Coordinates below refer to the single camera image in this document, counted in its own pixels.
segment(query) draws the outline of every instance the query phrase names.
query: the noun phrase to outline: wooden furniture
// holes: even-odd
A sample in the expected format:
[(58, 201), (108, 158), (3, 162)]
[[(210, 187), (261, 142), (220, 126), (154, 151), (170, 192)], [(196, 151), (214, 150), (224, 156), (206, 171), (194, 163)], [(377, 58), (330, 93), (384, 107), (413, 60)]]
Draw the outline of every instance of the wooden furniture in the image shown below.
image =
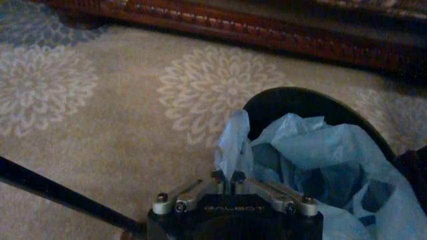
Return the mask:
[(100, 16), (262, 46), (384, 72), (427, 74), (422, 19), (316, 1), (43, 0), (80, 20)]

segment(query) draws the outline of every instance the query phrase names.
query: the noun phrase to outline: metal bracket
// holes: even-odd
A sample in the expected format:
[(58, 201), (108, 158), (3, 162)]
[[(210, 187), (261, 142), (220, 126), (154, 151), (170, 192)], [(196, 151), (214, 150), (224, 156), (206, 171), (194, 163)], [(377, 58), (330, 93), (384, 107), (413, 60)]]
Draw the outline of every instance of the metal bracket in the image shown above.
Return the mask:
[(246, 178), (241, 192), (256, 194), (269, 203), (272, 209), (284, 214), (292, 215), (297, 212), (309, 217), (317, 214), (316, 201), (274, 182), (261, 183), (253, 178)]
[(152, 212), (157, 215), (168, 214), (172, 210), (177, 197), (181, 193), (190, 190), (194, 186), (201, 183), (201, 180), (190, 180), (174, 188), (168, 193), (158, 193), (152, 203)]
[(188, 192), (180, 194), (176, 199), (174, 211), (185, 213), (197, 208), (197, 202), (205, 194), (217, 194), (222, 184), (213, 179), (202, 180)]

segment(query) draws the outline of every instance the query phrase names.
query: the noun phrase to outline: carpet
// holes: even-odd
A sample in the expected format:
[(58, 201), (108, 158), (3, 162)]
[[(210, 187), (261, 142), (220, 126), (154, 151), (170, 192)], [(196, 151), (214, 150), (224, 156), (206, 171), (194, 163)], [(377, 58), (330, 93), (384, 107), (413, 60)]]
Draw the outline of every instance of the carpet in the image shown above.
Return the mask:
[[(124, 215), (213, 169), (224, 122), (260, 91), (330, 95), (393, 151), (427, 144), (427, 88), (372, 72), (116, 24), (70, 29), (0, 5), (0, 154)], [(0, 183), (0, 239), (114, 239), (120, 230)]]

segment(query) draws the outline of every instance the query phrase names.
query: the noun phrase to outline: white flower motif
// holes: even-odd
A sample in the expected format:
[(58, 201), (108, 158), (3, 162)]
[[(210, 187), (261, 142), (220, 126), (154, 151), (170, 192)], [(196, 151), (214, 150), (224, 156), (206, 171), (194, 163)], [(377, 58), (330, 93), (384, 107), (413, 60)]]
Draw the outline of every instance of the white flower motif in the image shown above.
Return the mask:
[(262, 56), (238, 48), (194, 49), (164, 72), (157, 92), (172, 128), (185, 132), (188, 144), (204, 142), (206, 148), (216, 145), (230, 112), (262, 90), (290, 84)]
[(427, 144), (427, 99), (394, 92), (354, 89), (356, 110), (386, 140), (393, 152)]
[(64, 46), (18, 47), (0, 55), (0, 135), (45, 130), (85, 105), (97, 77), (92, 62)]

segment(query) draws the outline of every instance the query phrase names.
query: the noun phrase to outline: metal screw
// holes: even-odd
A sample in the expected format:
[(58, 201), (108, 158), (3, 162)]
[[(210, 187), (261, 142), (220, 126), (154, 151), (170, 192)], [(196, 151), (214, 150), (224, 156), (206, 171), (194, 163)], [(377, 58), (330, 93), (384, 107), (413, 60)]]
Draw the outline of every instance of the metal screw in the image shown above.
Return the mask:
[(310, 197), (308, 197), (308, 196), (301, 196), (301, 202), (304, 203), (304, 204), (308, 204), (308, 203), (310, 203), (313, 201), (313, 199), (310, 198)]
[(168, 194), (165, 192), (160, 192), (157, 194), (157, 202), (165, 203), (168, 201)]
[(296, 211), (294, 203), (292, 201), (286, 202), (284, 206), (284, 213), (290, 215), (294, 213), (294, 211)]
[(185, 209), (186, 209), (186, 203), (184, 201), (177, 202), (174, 206), (174, 211), (177, 213), (182, 213)]

